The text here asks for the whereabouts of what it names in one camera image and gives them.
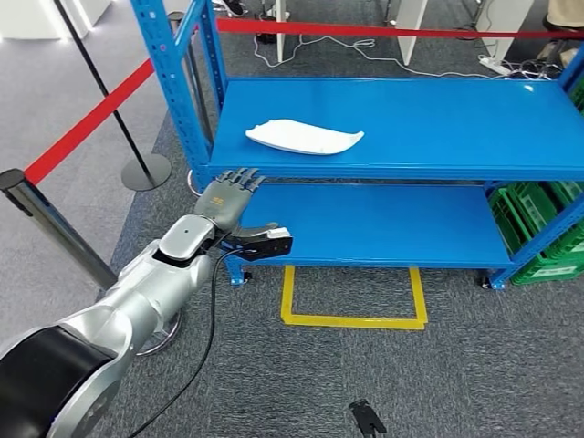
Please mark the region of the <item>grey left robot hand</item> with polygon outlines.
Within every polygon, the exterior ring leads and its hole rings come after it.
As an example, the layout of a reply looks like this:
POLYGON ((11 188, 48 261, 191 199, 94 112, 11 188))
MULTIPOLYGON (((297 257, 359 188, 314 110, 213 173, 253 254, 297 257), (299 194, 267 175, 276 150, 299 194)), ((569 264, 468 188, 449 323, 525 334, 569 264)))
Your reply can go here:
POLYGON ((244 228, 241 217, 247 207, 252 194, 263 180, 257 176, 257 168, 240 168, 223 171, 208 184, 196 201, 194 213, 213 222, 226 235, 247 238, 278 228, 275 222, 260 227, 244 228))

